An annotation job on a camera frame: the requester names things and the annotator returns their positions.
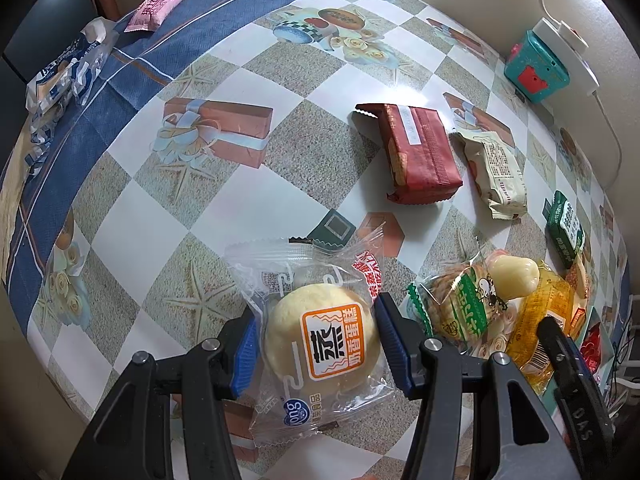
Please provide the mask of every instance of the barcode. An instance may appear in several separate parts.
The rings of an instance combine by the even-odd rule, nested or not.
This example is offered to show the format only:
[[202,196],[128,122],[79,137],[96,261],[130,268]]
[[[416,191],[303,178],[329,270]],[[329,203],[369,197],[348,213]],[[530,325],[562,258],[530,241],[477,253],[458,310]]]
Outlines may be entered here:
[[[555,314],[550,310],[546,311],[546,316],[552,317],[556,321],[556,323],[558,323],[560,330],[564,330],[564,318],[558,316],[558,314]],[[546,355],[545,349],[542,348],[540,341],[538,341],[538,343],[536,344],[536,350],[535,352],[533,352],[533,356],[531,357],[527,365],[534,367],[540,372],[543,372],[544,370],[546,370],[546,367],[549,366],[549,357]]]

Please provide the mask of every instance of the beige snack package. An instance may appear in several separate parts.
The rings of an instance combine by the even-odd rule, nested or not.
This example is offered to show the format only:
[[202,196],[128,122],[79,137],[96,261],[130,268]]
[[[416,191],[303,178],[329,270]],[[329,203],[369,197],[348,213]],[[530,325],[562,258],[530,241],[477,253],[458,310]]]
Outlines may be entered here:
[[496,132],[472,132],[459,128],[465,156],[476,180],[480,198],[492,216],[513,220],[527,212],[527,188],[515,155]]

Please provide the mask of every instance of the green snack box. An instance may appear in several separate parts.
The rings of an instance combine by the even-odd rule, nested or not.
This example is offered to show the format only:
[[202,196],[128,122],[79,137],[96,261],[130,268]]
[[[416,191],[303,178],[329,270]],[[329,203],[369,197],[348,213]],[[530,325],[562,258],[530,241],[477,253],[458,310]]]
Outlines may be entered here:
[[543,213],[554,245],[562,257],[564,266],[569,269],[575,257],[584,249],[584,231],[574,208],[566,197],[556,190],[553,204],[545,201]]

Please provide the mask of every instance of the white plastic bag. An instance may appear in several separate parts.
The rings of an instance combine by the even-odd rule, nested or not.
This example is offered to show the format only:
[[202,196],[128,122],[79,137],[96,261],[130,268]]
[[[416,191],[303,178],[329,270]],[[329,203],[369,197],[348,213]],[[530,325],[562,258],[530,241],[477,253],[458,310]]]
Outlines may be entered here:
[[250,431],[257,446],[318,433],[394,394],[372,305],[382,229],[339,250],[264,240],[226,248],[254,311],[264,371]]

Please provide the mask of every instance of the metal screw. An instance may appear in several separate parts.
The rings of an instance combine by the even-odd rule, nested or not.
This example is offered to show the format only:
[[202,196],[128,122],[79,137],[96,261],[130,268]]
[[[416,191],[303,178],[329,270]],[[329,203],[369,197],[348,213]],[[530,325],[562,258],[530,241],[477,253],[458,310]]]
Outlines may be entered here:
[[220,341],[218,341],[215,337],[210,337],[209,339],[205,339],[202,342],[202,348],[208,352],[213,352],[220,348]]
[[511,358],[504,352],[496,352],[492,357],[499,365],[508,365],[511,362]]
[[131,358],[134,364],[137,364],[138,366],[146,363],[148,359],[149,359],[149,354],[144,350],[138,350],[135,354],[133,354],[133,357]]
[[438,350],[440,350],[442,348],[442,341],[440,341],[439,339],[436,339],[434,337],[430,337],[429,339],[427,339],[424,342],[424,345],[429,349],[432,350],[434,352],[437,352]]

